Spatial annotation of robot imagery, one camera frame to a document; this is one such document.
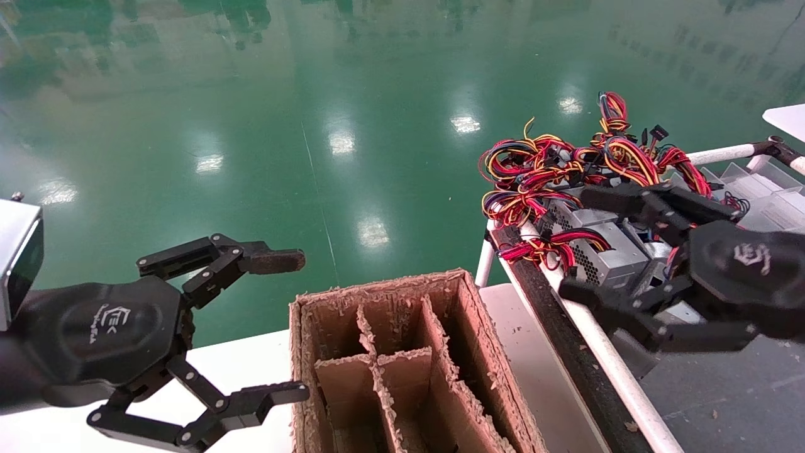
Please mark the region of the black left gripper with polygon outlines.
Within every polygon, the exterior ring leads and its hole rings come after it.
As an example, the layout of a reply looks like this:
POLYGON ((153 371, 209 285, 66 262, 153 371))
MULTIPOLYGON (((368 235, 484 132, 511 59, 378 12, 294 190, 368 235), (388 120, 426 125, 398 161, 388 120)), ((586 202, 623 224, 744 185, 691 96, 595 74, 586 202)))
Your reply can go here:
POLYGON ((223 394, 184 358, 192 347, 185 301, 201 309, 245 274, 297 272, 305 264, 300 249, 213 234, 138 259, 146 277, 135 282, 32 291, 9 328, 9 407, 73 408, 110 397, 88 416, 92 429, 173 452, 205 452, 231 431, 258 427, 276 405, 306 401, 308 385, 223 394), (189 273, 183 295, 166 282, 189 273), (171 378, 205 406, 197 419, 176 425, 126 412, 171 378))

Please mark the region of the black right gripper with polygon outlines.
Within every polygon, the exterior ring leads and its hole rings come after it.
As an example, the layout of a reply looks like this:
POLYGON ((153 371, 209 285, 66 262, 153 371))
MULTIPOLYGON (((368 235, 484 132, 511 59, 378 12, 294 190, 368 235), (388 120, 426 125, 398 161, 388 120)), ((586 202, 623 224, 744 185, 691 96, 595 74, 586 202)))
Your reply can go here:
POLYGON ((571 277, 560 282, 558 295, 585 306, 607 332, 624 330, 648 352, 739 352, 759 333, 803 342, 802 234, 742 229, 741 210, 671 183, 588 184, 580 201, 640 223, 672 247, 686 242, 685 276, 637 298, 571 277), (679 299, 709 322, 656 318, 679 299))

